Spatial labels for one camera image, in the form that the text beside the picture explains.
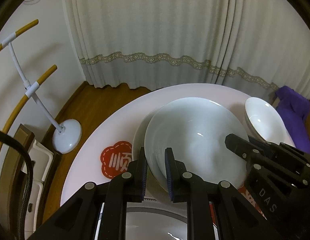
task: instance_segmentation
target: small white bowl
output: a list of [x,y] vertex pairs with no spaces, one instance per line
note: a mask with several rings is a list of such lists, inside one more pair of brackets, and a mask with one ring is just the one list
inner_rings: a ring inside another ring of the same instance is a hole
[[279,144],[286,138],[286,128],[277,111],[260,98],[245,102],[246,122],[259,139]]
[[163,106],[145,134],[145,156],[159,184],[167,190],[164,152],[173,149],[176,160],[205,181],[227,180],[239,188],[246,162],[225,146],[234,133],[248,140],[240,121],[225,107],[204,98],[181,98]]

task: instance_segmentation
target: white wall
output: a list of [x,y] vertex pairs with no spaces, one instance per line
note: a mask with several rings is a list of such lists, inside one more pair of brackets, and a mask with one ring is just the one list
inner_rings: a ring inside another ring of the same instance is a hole
[[[78,58],[74,55],[68,36],[62,0],[41,0],[35,5],[20,5],[1,30],[0,42],[35,19],[39,19],[39,24],[19,36],[12,44],[17,59],[31,83],[53,64],[57,65],[58,70],[37,91],[39,98],[55,117],[84,81]],[[0,52],[0,129],[24,92],[23,82],[6,47]],[[14,135],[20,123],[34,132],[40,141],[50,126],[32,99],[17,117],[10,135]],[[3,147],[0,154],[0,171],[6,152],[7,147]]]

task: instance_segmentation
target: white plate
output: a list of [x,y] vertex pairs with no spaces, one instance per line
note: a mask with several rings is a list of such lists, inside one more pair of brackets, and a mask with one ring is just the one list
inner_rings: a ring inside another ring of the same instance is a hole
[[225,107],[204,98],[181,98],[163,106],[151,119],[145,134],[148,166],[167,190],[164,152],[171,147],[176,160],[204,179],[227,180],[239,188],[245,179],[246,162],[225,146],[234,133],[248,140],[240,121]]
[[126,240],[186,240],[187,224],[176,218],[146,212],[128,212]]
[[248,98],[245,102],[246,121],[262,140],[279,144],[286,138],[286,128],[277,111],[260,98]]
[[144,147],[144,139],[145,139],[145,133],[146,133],[147,126],[150,123],[154,114],[159,109],[160,107],[154,109],[147,116],[145,116],[145,118],[143,119],[139,127],[137,128],[134,138],[133,138],[133,143],[132,143],[132,160],[133,161],[138,159],[141,147]]

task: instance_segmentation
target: floor lamp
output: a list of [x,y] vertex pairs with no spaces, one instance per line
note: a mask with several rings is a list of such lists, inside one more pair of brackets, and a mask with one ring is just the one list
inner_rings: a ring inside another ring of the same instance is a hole
[[25,77],[21,66],[18,63],[17,57],[15,55],[12,41],[15,40],[22,33],[26,32],[30,28],[36,26],[38,24],[38,20],[34,20],[31,23],[25,25],[18,31],[10,34],[6,39],[4,39],[0,44],[0,51],[4,49],[6,46],[9,47],[9,51],[11,53],[12,59],[14,61],[15,67],[23,80],[24,86],[26,88],[25,95],[28,98],[33,98],[39,108],[44,112],[45,116],[49,119],[53,126],[55,126],[56,130],[53,134],[53,146],[55,150],[60,153],[68,153],[73,150],[82,136],[82,127],[80,123],[75,119],[68,119],[61,124],[58,124],[56,120],[52,117],[46,107],[43,105],[42,101],[40,101],[39,97],[36,94],[36,90],[39,88],[39,83],[36,81],[32,85],[29,80]]

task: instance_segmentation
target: screw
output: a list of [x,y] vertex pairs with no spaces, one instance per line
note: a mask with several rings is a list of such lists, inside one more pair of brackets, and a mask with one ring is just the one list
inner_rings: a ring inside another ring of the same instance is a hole
[[192,176],[193,176],[193,175],[192,175],[190,172],[188,172],[188,171],[183,173],[183,177],[184,177],[185,179],[190,179]]
[[226,180],[223,180],[223,181],[221,182],[221,186],[224,187],[224,188],[228,188],[230,185],[231,185],[231,184],[230,184],[228,181],[226,181]]
[[260,170],[260,169],[262,168],[262,167],[261,167],[259,164],[257,164],[257,163],[255,163],[253,166],[254,166],[254,168],[257,169],[257,170]]
[[85,184],[85,189],[92,189],[95,187],[95,184],[93,182],[88,182]]
[[130,177],[132,177],[132,174],[130,172],[124,172],[122,174],[123,179],[129,179]]

